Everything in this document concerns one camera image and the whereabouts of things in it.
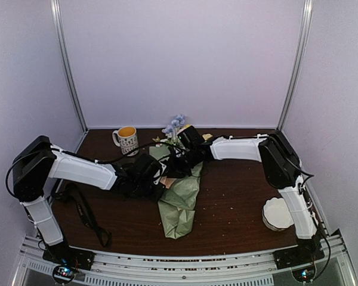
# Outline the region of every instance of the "black strap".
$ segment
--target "black strap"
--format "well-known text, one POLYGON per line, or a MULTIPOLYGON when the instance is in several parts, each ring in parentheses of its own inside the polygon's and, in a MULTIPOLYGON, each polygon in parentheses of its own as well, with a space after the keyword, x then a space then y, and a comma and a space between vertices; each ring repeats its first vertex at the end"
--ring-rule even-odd
POLYGON ((112 243, 112 233, 98 226, 98 223, 95 219, 94 213, 91 210, 88 201, 86 200, 84 194, 76 186, 76 184, 68 183, 63 192, 58 192, 56 194, 53 194, 52 196, 58 201, 68 201, 68 200, 74 201, 76 203, 77 212, 81 222, 87 228, 95 232, 102 247, 110 247, 112 243), (72 195, 73 191, 77 191, 77 193, 79 194, 83 207, 79 203, 79 201, 72 195))

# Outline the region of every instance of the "white wall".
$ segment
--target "white wall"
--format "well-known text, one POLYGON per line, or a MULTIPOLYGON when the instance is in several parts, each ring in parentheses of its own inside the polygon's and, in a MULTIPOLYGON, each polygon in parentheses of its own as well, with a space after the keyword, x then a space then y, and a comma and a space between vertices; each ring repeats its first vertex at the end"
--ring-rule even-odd
POLYGON ((58 51, 49 0, 0 1, 0 285, 26 231, 18 201, 5 190, 14 157, 38 135, 66 148, 81 137, 58 51))
POLYGON ((89 127, 275 127, 303 0, 61 1, 89 127))
POLYGON ((285 133, 358 276, 358 1, 315 1, 285 133))

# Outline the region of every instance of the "white mug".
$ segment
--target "white mug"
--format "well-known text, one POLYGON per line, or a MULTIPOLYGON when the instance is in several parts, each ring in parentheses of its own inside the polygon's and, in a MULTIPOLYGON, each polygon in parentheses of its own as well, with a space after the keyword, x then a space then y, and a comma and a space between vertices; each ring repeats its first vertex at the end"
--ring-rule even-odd
MULTIPOLYGON (((113 141, 116 146, 121 148, 122 154, 125 155, 131 150, 138 148, 137 130, 132 126, 125 126, 115 130, 113 131, 113 141)), ((134 156, 138 152, 139 150, 135 150, 128 156, 134 156)))

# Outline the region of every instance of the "paper bowl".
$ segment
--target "paper bowl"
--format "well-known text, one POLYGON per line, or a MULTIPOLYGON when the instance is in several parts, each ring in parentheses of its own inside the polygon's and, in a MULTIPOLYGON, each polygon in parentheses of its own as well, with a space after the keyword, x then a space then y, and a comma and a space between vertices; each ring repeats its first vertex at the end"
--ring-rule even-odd
POLYGON ((263 222, 272 231, 284 231, 294 224, 283 198, 267 200, 263 207, 263 222))

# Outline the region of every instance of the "metal pole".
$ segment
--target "metal pole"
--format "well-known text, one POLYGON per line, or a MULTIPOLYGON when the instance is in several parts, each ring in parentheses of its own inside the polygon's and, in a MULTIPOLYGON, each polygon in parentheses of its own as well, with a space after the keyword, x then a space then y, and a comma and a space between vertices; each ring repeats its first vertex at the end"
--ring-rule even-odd
POLYGON ((51 6, 52 6, 52 15, 53 15, 53 20, 54 20, 54 25, 55 25, 55 29, 57 31, 58 43, 60 45, 61 57, 63 60, 64 73, 65 73, 67 85, 69 88, 70 96, 72 98, 73 106, 76 111, 82 131, 86 132, 86 131, 88 131, 88 127, 86 125, 86 122, 84 119, 84 114, 82 112, 81 105, 78 100, 77 90, 76 90, 76 86, 75 86, 74 80, 73 80, 72 69, 70 68, 69 57, 67 55, 59 0, 51 0, 51 6))
POLYGON ((284 128, 285 120, 288 116, 289 108, 291 106, 291 102, 294 96, 298 76, 300 75, 301 63, 304 57, 305 48, 308 41, 312 12, 313 12, 313 0, 305 0, 303 19, 301 20, 300 36, 298 38, 296 57, 293 65, 291 81, 289 83, 288 92, 286 94, 285 103, 282 108, 279 124, 277 125, 278 130, 282 130, 284 128))

